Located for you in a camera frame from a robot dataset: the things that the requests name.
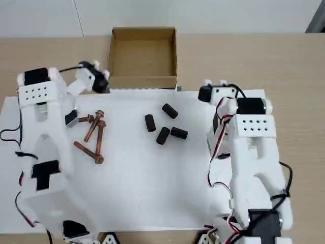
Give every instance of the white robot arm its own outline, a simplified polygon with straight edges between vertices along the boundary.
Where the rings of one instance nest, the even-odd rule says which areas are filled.
[[[108,71],[99,63],[80,62],[76,80],[66,85],[56,68],[41,68],[20,74],[17,79],[23,124],[20,145],[22,199],[38,221],[66,241],[92,239],[96,224],[82,199],[70,187],[73,175],[71,142],[67,126],[77,119],[75,97],[84,90],[104,93]]]
[[[248,98],[234,84],[221,81],[220,85],[213,86],[209,80],[200,88],[199,100],[216,106],[213,126],[207,134],[211,163],[225,155],[220,154],[224,144],[223,151],[229,152],[226,157],[231,157],[233,173],[230,208],[237,226],[242,228],[239,235],[229,219],[229,223],[216,220],[220,240],[215,243],[292,243],[291,239],[281,237],[280,232],[292,227],[293,215],[279,164],[271,102],[266,98]],[[270,196],[269,209],[252,208],[247,201],[250,183],[256,177]]]

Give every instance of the metal screw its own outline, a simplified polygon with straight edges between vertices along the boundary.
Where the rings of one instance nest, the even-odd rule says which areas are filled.
[[[89,122],[89,123],[92,123],[94,121],[95,121],[95,118],[90,114],[87,117],[82,117],[82,118],[79,118],[79,120],[78,120],[78,122]]]
[[[96,112],[96,118],[95,118],[95,120],[92,122],[92,124],[91,124],[91,126],[90,126],[90,128],[89,128],[89,131],[88,131],[87,134],[86,134],[86,137],[85,137],[85,139],[84,139],[85,142],[88,142],[88,141],[89,141],[89,139],[90,139],[90,137],[91,137],[93,131],[95,130],[95,127],[96,127],[98,121],[100,121],[100,119],[101,119],[102,117],[104,117],[104,112],[101,111],[101,110],[98,110],[98,111]]]
[[[75,141],[73,143],[74,146],[85,152],[87,155],[91,156],[93,159],[95,159],[95,163],[101,164],[104,161],[104,158],[102,155],[94,154],[92,151],[90,151],[85,146],[81,145],[78,141]]]
[[[105,121],[100,120],[97,123],[98,126],[98,135],[97,135],[97,145],[96,145],[96,154],[101,154],[101,147],[102,147],[102,139],[103,139],[103,131],[104,127],[106,126]]]

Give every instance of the cardboard box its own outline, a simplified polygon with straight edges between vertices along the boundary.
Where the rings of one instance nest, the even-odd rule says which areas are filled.
[[[108,65],[111,88],[175,88],[176,29],[113,28]]]

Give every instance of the bolt shaft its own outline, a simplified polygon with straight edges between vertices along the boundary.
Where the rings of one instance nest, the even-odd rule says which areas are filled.
[[[81,117],[81,118],[79,118],[79,120],[78,120],[78,122],[89,122],[89,123],[91,123],[91,122],[93,122],[95,119],[94,119],[94,117],[92,116],[92,115],[88,115],[88,116],[86,116],[86,117]]]
[[[75,141],[73,144],[74,144],[74,146],[76,146],[77,148],[82,150],[84,153],[86,153],[87,155],[89,155],[90,157],[95,159],[95,162],[97,164],[101,164],[104,161],[104,158],[102,155],[97,155],[97,154],[93,153],[91,150],[89,150],[85,146],[81,145],[78,141]]]
[[[104,131],[104,127],[103,126],[98,126],[96,154],[101,154],[103,131]]]
[[[104,116],[104,112],[102,112],[101,110],[98,110],[96,112],[96,118],[95,118],[94,122],[92,122],[92,124],[91,124],[91,126],[89,128],[89,131],[86,134],[86,137],[84,139],[85,142],[89,141],[93,131],[95,130],[95,127],[96,127],[98,121],[100,121],[101,117],[103,117],[103,116]]]

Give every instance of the black rubber cylinder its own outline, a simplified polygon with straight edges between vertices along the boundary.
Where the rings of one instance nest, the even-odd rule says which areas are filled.
[[[147,129],[149,132],[153,132],[156,130],[156,125],[154,124],[153,116],[152,114],[147,114],[144,116],[144,119],[146,120]]]
[[[166,127],[163,127],[163,128],[161,129],[161,131],[160,131],[160,133],[159,133],[157,139],[156,139],[156,142],[157,142],[158,144],[160,144],[160,145],[164,145],[164,143],[165,143],[165,141],[166,141],[166,139],[167,139],[169,133],[170,133],[170,130],[169,130],[168,128],[166,128]]]
[[[188,131],[182,130],[182,129],[177,128],[177,127],[172,127],[172,130],[171,130],[171,135],[172,136],[176,136],[178,138],[181,138],[181,139],[185,140],[187,138],[187,134],[188,134]]]
[[[165,103],[161,109],[168,114],[170,118],[176,118],[178,115],[178,112],[168,103]]]

